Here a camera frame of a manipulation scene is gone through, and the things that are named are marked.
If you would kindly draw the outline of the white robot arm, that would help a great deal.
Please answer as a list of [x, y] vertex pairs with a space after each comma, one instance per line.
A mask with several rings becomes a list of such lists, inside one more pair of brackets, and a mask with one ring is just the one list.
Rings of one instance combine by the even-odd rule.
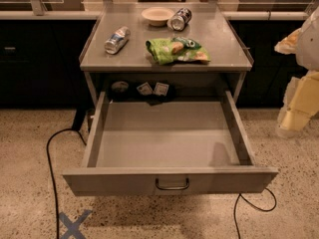
[[307, 70], [302, 78], [291, 78], [277, 118], [276, 133], [292, 137], [319, 113], [319, 8], [299, 29], [278, 42], [274, 50], [294, 54], [297, 64]]

